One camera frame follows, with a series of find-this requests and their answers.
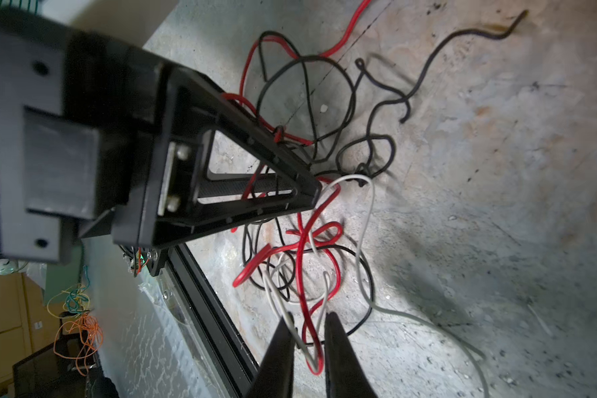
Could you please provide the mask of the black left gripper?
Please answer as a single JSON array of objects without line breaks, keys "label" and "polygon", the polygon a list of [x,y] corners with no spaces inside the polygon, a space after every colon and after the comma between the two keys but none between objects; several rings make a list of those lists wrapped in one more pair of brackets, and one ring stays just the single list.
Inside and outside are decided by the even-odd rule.
[{"label": "black left gripper", "polygon": [[0,259],[64,264],[78,240],[162,249],[174,65],[0,8]]}]

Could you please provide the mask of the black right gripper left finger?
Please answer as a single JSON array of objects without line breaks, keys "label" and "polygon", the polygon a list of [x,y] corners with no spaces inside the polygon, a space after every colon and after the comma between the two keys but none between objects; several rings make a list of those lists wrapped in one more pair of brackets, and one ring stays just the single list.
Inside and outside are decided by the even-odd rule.
[{"label": "black right gripper left finger", "polygon": [[295,346],[293,334],[282,318],[245,397],[293,396]]}]

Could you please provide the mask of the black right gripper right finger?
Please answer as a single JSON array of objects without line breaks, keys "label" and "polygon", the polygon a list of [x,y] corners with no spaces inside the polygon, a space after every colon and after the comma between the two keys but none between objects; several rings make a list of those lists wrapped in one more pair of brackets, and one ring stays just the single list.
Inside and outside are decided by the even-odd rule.
[{"label": "black right gripper right finger", "polygon": [[324,341],[327,397],[376,398],[335,312],[326,315]]}]

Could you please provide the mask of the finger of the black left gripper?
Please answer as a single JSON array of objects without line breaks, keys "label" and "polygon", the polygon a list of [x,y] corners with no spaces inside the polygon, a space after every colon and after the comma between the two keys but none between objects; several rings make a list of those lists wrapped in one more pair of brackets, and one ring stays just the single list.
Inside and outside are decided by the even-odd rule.
[{"label": "finger of the black left gripper", "polygon": [[148,209],[164,209],[170,186],[172,153],[170,145],[187,144],[191,153],[186,162],[190,179],[179,193],[180,206],[196,208],[197,182],[205,173],[212,150],[212,134],[219,131],[252,156],[268,164],[288,182],[287,194],[247,201],[215,202],[210,209],[311,209],[321,184],[297,156],[277,144],[272,134],[222,98],[207,81],[183,67],[169,71],[159,98],[163,112],[159,133],[154,138],[153,158],[146,186]]},{"label": "finger of the black left gripper", "polygon": [[117,211],[111,236],[116,245],[165,249],[261,220],[314,208],[318,191],[215,202],[194,207],[190,215],[159,217]]}]

